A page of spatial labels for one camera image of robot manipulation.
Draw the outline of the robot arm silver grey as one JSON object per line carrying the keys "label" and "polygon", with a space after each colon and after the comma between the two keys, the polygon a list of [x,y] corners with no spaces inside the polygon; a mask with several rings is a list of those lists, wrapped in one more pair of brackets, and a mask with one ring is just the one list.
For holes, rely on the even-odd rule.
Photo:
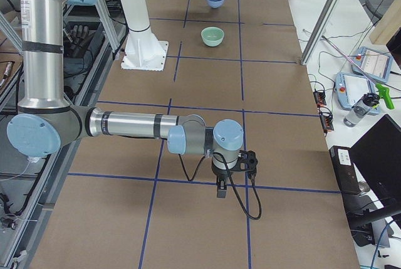
{"label": "robot arm silver grey", "polygon": [[242,127],[225,119],[207,127],[198,115],[175,116],[106,112],[71,104],[64,96],[63,8],[66,3],[97,0],[20,0],[24,97],[7,126],[14,148],[44,157],[63,146],[98,135],[164,139],[173,154],[199,154],[212,159],[217,196],[226,195],[232,173],[240,171]]}

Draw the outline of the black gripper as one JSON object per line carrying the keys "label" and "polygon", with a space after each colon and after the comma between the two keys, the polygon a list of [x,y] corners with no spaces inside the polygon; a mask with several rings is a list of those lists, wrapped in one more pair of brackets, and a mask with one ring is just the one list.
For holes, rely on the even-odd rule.
{"label": "black gripper", "polygon": [[229,176],[232,175],[231,171],[227,171],[226,168],[219,168],[214,163],[211,165],[212,172],[216,175],[216,188],[217,188],[217,198],[225,198],[227,193],[227,180]]}

